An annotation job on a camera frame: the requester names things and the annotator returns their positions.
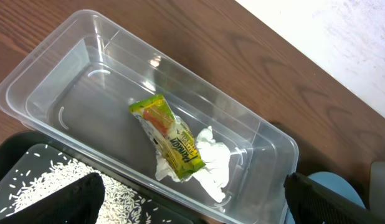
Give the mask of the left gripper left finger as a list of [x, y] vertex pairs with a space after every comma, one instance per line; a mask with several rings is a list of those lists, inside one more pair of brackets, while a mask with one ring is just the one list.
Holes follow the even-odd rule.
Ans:
[[0, 219], [0, 224], [95, 223], [104, 200], [103, 179], [94, 172]]

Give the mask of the white napkin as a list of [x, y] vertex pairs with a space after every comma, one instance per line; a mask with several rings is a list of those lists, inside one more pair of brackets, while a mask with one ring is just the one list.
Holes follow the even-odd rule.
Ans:
[[174, 182], [187, 182], [196, 179], [202, 188], [216, 202], [222, 202], [226, 194], [222, 191], [229, 182], [229, 161], [231, 152], [223, 142], [214, 139], [212, 128], [204, 128], [196, 137], [196, 147], [205, 162], [205, 166], [189, 177], [181, 180], [161, 155], [156, 155], [155, 178], [161, 181], [169, 176]]

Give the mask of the white rice pile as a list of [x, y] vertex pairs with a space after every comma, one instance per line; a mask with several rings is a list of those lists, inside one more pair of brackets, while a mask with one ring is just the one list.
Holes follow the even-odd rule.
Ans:
[[[95, 171], [47, 144], [30, 147], [0, 180], [0, 219]], [[154, 200], [104, 173], [100, 176], [105, 199], [98, 223], [176, 223], [176, 216]]]

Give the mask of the yellow green snack wrapper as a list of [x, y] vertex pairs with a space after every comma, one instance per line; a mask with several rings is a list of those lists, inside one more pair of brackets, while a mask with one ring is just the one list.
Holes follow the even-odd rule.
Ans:
[[206, 165], [189, 126], [173, 113], [162, 94], [133, 103], [129, 110], [178, 179], [186, 179]]

